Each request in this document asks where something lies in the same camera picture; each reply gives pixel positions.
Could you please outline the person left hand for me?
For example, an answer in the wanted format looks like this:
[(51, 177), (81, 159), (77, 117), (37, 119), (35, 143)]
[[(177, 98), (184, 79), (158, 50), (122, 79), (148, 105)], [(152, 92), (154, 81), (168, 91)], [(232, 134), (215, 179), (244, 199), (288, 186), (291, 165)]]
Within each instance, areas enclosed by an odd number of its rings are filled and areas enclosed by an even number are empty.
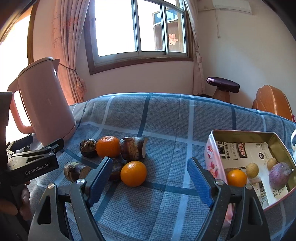
[(6, 198), (1, 198), (1, 213), (16, 216), (20, 214), (25, 221), (31, 220), (33, 217), (30, 203), (30, 191), (28, 185), (31, 182), (25, 182), (18, 201), (10, 201)]

